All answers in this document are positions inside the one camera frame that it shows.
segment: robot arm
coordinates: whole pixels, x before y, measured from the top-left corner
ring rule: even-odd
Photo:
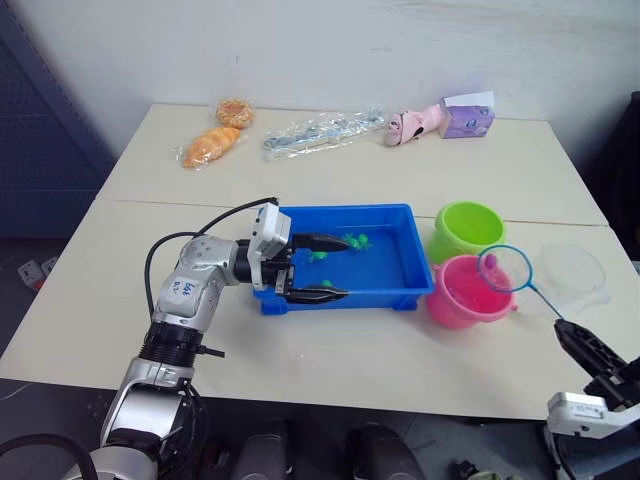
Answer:
[[[111,404],[100,448],[91,453],[100,479],[152,480],[185,463],[198,409],[191,387],[195,356],[224,356],[201,344],[224,287],[273,286],[287,301],[305,303],[347,294],[332,287],[293,287],[296,248],[338,251],[348,244],[328,235],[293,235],[289,243],[290,229],[291,219],[269,203],[256,218],[250,240],[200,235],[182,248],[160,289],[142,349]],[[81,478],[74,467],[64,480]]]
[[[602,439],[640,420],[640,358],[625,362],[584,327],[563,319],[555,331],[562,348],[593,380],[586,395],[557,393],[548,402],[553,434]]]

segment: black cable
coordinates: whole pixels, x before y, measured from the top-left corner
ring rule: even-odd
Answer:
[[[202,450],[209,437],[209,415],[204,401],[193,385],[185,391],[185,398],[189,400],[191,410],[191,431],[189,439],[185,445],[180,447],[181,451],[188,452],[179,464],[172,464],[160,470],[158,478],[163,480],[184,480],[191,478],[187,475],[189,469],[194,478],[197,478],[198,464]]]
[[[260,200],[254,200],[253,202],[245,203],[244,205],[240,205],[239,207],[232,208],[231,210],[226,211],[222,215],[218,215],[216,218],[211,220],[204,227],[202,227],[200,230],[198,230],[198,233],[199,234],[204,234],[207,230],[209,230],[211,227],[213,227],[216,223],[218,223],[221,220],[224,220],[227,217],[230,217],[234,213],[238,213],[241,210],[246,210],[247,208],[251,208],[251,207],[258,206],[258,205],[262,205],[264,203],[273,203],[274,205],[278,205],[278,198],[277,197],[261,198]]]
[[[553,438],[553,448],[556,450],[556,453],[558,454],[558,460],[560,461],[560,466],[564,470],[564,473],[566,473],[567,476],[569,477],[569,480],[576,480],[576,476],[573,474],[573,471],[569,468],[569,465],[567,464],[564,456],[562,455],[562,452],[560,451],[560,447],[558,446],[559,435],[552,433],[551,436]]]
[[[22,437],[7,440],[0,445],[0,457],[10,450],[29,445],[53,445],[55,447],[64,448],[73,455],[84,480],[98,480],[98,473],[96,472],[96,467],[93,464],[93,460],[91,459],[89,452],[74,440],[62,435],[39,433],[36,435],[24,435]]]
[[[160,247],[163,243],[173,238],[198,237],[200,235],[204,235],[205,232],[209,230],[211,227],[213,227],[216,223],[220,222],[221,220],[224,220],[225,218],[233,215],[234,213],[238,213],[241,210],[246,210],[247,208],[255,207],[257,205],[262,205],[264,203],[273,203],[275,205],[278,205],[278,199],[276,197],[267,197],[267,198],[261,198],[259,200],[254,200],[253,202],[245,203],[244,205],[240,205],[238,207],[232,208],[231,210],[228,210],[223,214],[218,215],[216,218],[211,220],[209,223],[207,223],[204,227],[202,227],[197,232],[172,233],[171,235],[167,235],[165,237],[162,237],[160,240],[158,240],[153,245],[153,247],[151,247],[151,249],[149,250],[149,253],[147,254],[147,260],[144,263],[144,291],[147,297],[147,307],[149,309],[149,315],[150,316],[153,315],[153,310],[154,310],[153,295],[151,293],[151,279],[150,279],[151,261],[153,260],[153,254],[156,252],[158,247]]]
[[[172,233],[171,235],[167,235],[162,237],[156,243],[153,244],[153,247],[149,249],[149,253],[147,253],[147,259],[144,262],[144,293],[147,296],[147,306],[149,307],[149,315],[153,315],[153,296],[151,294],[151,261],[153,260],[153,254],[156,253],[158,247],[160,247],[163,243],[177,237],[197,237],[202,235],[199,232],[177,232]]]

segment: white wall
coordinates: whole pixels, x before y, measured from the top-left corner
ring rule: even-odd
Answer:
[[[640,87],[637,0],[13,0],[119,154],[152,102],[421,108],[494,89],[578,165]]]

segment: croissant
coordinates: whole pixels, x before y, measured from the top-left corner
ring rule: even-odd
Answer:
[[[207,130],[189,146],[182,166],[202,168],[207,163],[220,158],[232,147],[240,136],[240,130],[232,127],[218,127]]]

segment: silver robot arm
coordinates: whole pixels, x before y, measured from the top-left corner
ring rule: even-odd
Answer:
[[[264,289],[263,261],[283,250],[290,226],[289,217],[267,204],[244,249],[208,235],[183,247],[176,269],[160,289],[140,354],[131,360],[111,404],[100,448],[91,452],[101,480],[152,480],[189,453],[185,450],[195,429],[196,399],[190,393],[195,356],[224,355],[201,345],[222,289],[240,281]],[[250,275],[236,263],[248,264]],[[77,466],[63,477],[81,478]]]

